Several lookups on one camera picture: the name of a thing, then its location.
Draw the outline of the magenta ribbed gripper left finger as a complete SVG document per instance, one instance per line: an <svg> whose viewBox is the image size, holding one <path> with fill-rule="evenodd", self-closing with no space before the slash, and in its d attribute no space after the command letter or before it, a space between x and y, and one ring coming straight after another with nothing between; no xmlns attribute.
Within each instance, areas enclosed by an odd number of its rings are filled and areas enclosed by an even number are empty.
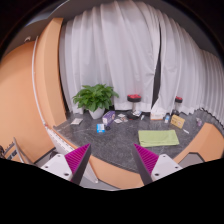
<svg viewBox="0 0 224 224"><path fill-rule="evenodd" d="M81 146L66 155L57 154L42 169L79 185L91 155L91 145Z"/></svg>

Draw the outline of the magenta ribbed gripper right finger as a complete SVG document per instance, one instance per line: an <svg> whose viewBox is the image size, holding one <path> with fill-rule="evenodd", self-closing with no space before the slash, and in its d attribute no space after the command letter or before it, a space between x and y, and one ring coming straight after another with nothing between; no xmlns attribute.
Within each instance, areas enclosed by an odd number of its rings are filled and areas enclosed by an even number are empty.
<svg viewBox="0 0 224 224"><path fill-rule="evenodd" d="M182 169L168 155L157 155L137 144L133 148L133 157L144 185Z"/></svg>

